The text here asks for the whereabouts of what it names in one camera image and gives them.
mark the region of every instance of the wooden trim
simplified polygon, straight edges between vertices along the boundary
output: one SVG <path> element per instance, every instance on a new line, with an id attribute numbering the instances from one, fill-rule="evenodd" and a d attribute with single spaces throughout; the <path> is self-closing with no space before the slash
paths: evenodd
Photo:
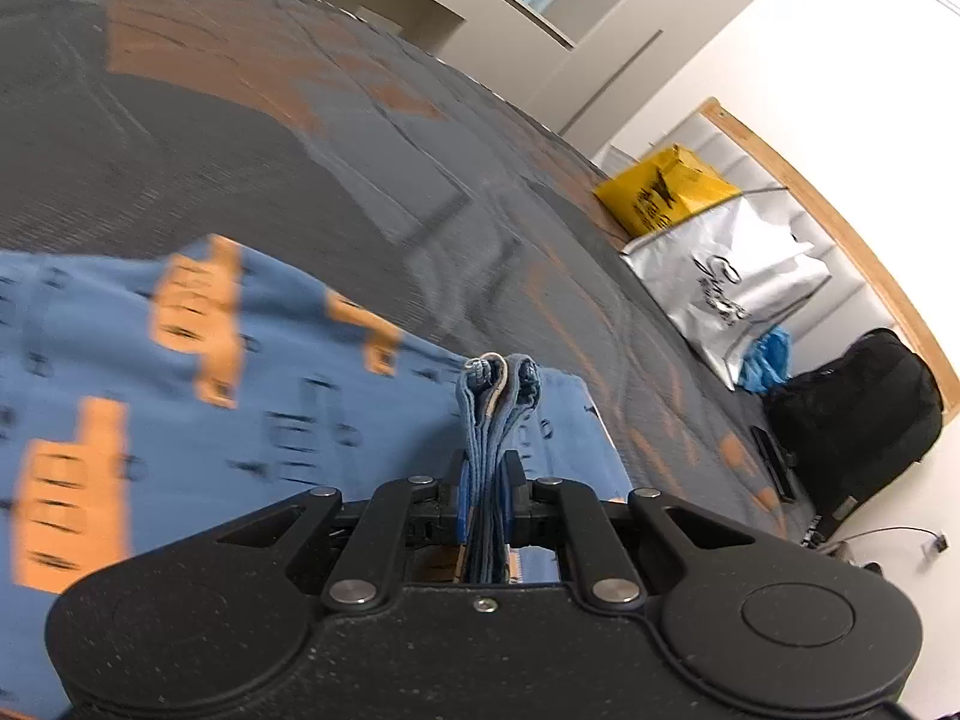
<path id="1" fill-rule="evenodd" d="M 731 141 L 740 146 L 760 167 L 784 185 L 800 205 L 817 220 L 824 231 L 836 242 L 856 269 L 863 275 L 877 297 L 894 317 L 904 332 L 910 346 L 930 366 L 944 397 L 944 421 L 951 420 L 960 410 L 960 378 L 947 360 L 930 328 L 923 321 L 910 298 L 880 263 L 866 242 L 829 201 L 800 175 L 789 162 L 781 157 L 768 143 L 724 110 L 716 98 L 710 98 L 698 112 L 720 129 Z"/>

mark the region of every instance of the black backpack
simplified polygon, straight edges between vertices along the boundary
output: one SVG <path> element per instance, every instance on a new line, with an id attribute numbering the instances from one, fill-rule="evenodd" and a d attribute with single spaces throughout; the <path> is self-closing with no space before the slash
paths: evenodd
<path id="1" fill-rule="evenodd" d="M 886 328 L 773 389 L 764 406 L 824 538 L 925 455 L 943 427 L 933 373 Z"/>

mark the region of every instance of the cable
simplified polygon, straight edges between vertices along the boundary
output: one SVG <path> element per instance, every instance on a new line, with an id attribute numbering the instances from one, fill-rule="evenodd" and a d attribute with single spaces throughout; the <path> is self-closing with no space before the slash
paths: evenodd
<path id="1" fill-rule="evenodd" d="M 846 538 L 841 538 L 840 541 L 834 541 L 832 543 L 822 544 L 817 547 L 817 552 L 826 552 L 830 548 L 836 547 L 837 544 L 843 544 L 847 541 L 853 541 L 855 538 L 860 538 L 861 536 L 872 536 L 873 533 L 886 533 L 887 531 L 916 531 L 917 533 L 929 533 L 933 538 L 941 538 L 939 533 L 934 531 L 928 531 L 927 528 L 914 528 L 910 525 L 894 525 L 890 528 L 874 528 L 872 531 L 864 531 L 863 533 L 855 533 L 853 536 L 847 536 Z"/>

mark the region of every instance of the white plastic bag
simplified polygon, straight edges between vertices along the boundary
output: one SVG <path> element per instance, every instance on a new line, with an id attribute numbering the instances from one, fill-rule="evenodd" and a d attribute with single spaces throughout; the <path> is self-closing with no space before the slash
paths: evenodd
<path id="1" fill-rule="evenodd" d="M 803 307 L 829 280 L 786 224 L 762 220 L 736 197 L 656 237 L 627 244 L 623 257 L 700 356 L 729 388 L 750 344 Z"/>

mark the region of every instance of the yellow bag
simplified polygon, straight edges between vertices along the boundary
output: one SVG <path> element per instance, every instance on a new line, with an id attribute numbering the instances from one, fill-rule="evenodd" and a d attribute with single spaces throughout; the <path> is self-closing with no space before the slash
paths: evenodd
<path id="1" fill-rule="evenodd" d="M 689 148 L 674 143 L 600 184 L 594 194 L 629 233 L 640 237 L 672 227 L 740 190 Z"/>

